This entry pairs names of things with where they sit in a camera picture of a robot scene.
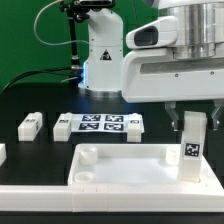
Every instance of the white block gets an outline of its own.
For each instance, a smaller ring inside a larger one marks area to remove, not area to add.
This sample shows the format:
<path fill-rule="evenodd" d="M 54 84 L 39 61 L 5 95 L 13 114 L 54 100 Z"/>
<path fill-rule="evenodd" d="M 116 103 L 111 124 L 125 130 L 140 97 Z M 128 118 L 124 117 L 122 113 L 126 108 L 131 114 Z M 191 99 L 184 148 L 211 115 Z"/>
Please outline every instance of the white block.
<path fill-rule="evenodd" d="M 0 166 L 5 162 L 5 160 L 6 160 L 5 144 L 0 144 Z"/>
<path fill-rule="evenodd" d="M 72 132 L 72 128 L 71 128 L 72 119 L 73 119 L 73 114 L 71 113 L 60 115 L 53 129 L 55 142 L 68 141 Z"/>
<path fill-rule="evenodd" d="M 200 181 L 207 118 L 205 113 L 185 112 L 184 132 L 181 140 L 178 178 Z"/>
<path fill-rule="evenodd" d="M 129 115 L 127 128 L 127 142 L 141 142 L 142 140 L 142 116 L 139 114 Z"/>
<path fill-rule="evenodd" d="M 33 141 L 43 126 L 42 114 L 30 113 L 18 127 L 19 141 Z"/>

